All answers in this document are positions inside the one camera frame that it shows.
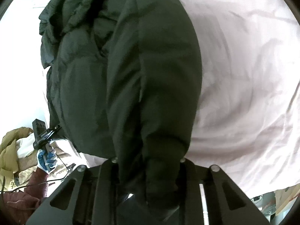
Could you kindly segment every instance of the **dark green fabric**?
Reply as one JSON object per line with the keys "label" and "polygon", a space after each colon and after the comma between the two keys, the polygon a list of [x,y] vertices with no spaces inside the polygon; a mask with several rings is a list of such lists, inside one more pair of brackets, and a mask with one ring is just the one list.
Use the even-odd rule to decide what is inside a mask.
{"label": "dark green fabric", "polygon": [[40,19],[51,127],[80,152],[117,156],[129,191],[176,204],[202,80],[179,0],[51,0]]}

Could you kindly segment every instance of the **red sleeve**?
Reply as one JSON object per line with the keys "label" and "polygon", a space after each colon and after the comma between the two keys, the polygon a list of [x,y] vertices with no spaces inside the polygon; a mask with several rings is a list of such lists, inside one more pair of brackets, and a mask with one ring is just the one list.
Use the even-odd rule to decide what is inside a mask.
{"label": "red sleeve", "polygon": [[40,183],[47,181],[47,178],[48,178],[48,174],[44,172],[42,169],[37,168],[37,170],[32,173],[28,183],[28,185],[34,185],[34,186],[26,187],[24,189],[24,192],[38,199],[45,198],[47,195],[48,183],[44,183],[44,184],[40,184]]}

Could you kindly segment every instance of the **work glove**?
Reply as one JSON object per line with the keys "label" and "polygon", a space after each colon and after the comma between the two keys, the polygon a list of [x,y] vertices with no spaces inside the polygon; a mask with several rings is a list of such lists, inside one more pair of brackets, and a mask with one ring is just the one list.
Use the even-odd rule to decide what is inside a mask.
{"label": "work glove", "polygon": [[50,150],[48,151],[47,157],[46,157],[46,163],[44,161],[44,154],[46,153],[45,150],[38,150],[37,152],[37,167],[42,169],[47,174],[50,174],[56,167],[57,167],[57,156],[56,151],[53,149],[53,147],[50,146]]}

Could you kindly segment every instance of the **person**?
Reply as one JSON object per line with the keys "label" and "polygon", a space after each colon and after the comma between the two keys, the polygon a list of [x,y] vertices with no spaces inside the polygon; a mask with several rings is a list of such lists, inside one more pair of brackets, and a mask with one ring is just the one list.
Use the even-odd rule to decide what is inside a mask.
{"label": "person", "polygon": [[48,152],[46,162],[49,165],[48,172],[43,155],[44,150],[37,153],[37,169],[32,173],[27,187],[24,191],[5,192],[0,196],[0,224],[1,225],[22,225],[25,224],[33,212],[40,206],[47,195],[47,178],[56,166],[57,156],[52,148]]}

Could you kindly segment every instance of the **yellow cloth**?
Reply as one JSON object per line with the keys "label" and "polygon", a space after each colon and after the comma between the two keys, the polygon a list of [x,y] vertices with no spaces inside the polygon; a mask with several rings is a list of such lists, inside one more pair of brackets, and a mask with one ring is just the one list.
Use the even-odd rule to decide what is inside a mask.
{"label": "yellow cloth", "polygon": [[19,171],[16,141],[28,137],[33,130],[31,128],[18,128],[9,131],[2,139],[0,145],[0,187],[2,187],[3,176],[5,176],[4,190],[14,187],[14,173]]}

